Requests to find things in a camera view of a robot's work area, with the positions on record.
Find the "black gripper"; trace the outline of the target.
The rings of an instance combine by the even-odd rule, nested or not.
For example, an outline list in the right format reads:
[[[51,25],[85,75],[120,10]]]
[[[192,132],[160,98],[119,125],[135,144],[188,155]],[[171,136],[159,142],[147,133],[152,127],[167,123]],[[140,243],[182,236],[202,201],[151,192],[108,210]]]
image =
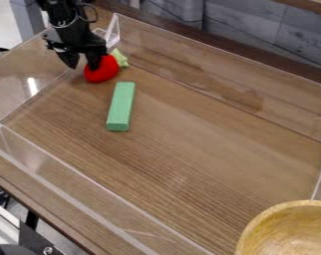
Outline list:
[[[92,71],[100,68],[101,58],[108,55],[107,41],[93,33],[88,23],[68,27],[51,27],[42,34],[46,48],[57,52],[57,56],[71,69],[76,69],[80,54],[85,54]]]

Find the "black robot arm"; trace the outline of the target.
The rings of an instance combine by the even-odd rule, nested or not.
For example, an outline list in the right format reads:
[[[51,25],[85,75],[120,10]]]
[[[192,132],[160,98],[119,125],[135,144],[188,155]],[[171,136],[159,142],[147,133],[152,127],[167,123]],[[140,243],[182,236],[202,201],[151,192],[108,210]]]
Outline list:
[[[49,30],[42,34],[46,48],[76,69],[80,55],[87,57],[89,69],[100,68],[108,55],[107,40],[93,33],[91,25],[99,21],[95,0],[36,0],[48,15]]]

